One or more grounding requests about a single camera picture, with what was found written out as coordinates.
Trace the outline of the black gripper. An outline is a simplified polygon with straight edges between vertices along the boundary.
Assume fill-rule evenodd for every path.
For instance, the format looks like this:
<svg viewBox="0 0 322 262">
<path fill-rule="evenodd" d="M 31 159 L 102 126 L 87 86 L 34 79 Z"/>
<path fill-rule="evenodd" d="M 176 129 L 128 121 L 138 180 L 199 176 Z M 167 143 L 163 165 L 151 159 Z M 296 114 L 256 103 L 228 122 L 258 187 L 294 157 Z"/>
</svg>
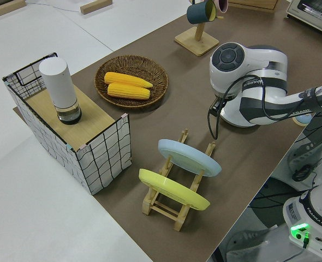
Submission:
<svg viewBox="0 0 322 262">
<path fill-rule="evenodd" d="M 222 108 L 225 106 L 225 100 L 222 98 L 216 98 L 210 106 L 208 113 L 210 115 L 220 115 Z"/>
</svg>

